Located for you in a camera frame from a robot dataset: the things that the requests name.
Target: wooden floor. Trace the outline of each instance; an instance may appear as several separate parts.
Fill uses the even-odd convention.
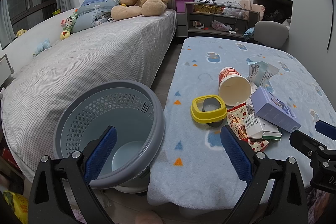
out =
[[[165,58],[157,72],[157,77],[152,84],[152,90],[158,96],[162,108],[166,105],[168,91],[174,76],[174,71],[179,60],[182,44],[176,44],[174,41],[169,47]],[[25,180],[25,196],[30,193],[31,183]],[[125,194],[116,189],[105,191],[109,206],[105,208],[108,215],[115,223],[134,224],[137,213],[144,210],[153,210],[164,220],[166,224],[183,223],[222,223],[227,215],[227,211],[215,211],[203,214],[199,217],[186,219],[180,212],[179,207],[172,203],[166,203],[161,206],[151,206],[147,202],[146,196],[136,194]]]
[[[176,45],[174,41],[172,42],[157,72],[157,77],[152,84],[152,90],[159,98],[163,109],[166,105],[168,91],[173,80],[182,45]]]

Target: blue triangle pattern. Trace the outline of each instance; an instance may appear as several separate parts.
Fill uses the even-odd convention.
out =
[[[175,146],[175,150],[183,150],[181,141],[179,141],[178,144]]]

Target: gray chair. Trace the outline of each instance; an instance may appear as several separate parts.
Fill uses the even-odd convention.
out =
[[[254,26],[253,39],[272,48],[281,48],[288,35],[288,28],[278,22],[259,21]]]

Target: laundry basket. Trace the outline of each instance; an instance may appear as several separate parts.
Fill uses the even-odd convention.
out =
[[[54,132],[55,157],[68,157],[98,139],[108,126],[117,142],[93,189],[115,187],[140,193],[149,183],[149,165],[164,134],[161,103],[147,86],[129,80],[104,83],[83,93],[61,115]]]

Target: lavender box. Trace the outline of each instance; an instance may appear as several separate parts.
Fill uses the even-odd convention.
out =
[[[294,112],[272,93],[262,86],[251,96],[252,105],[256,116],[269,121],[284,130],[292,133],[301,127]]]

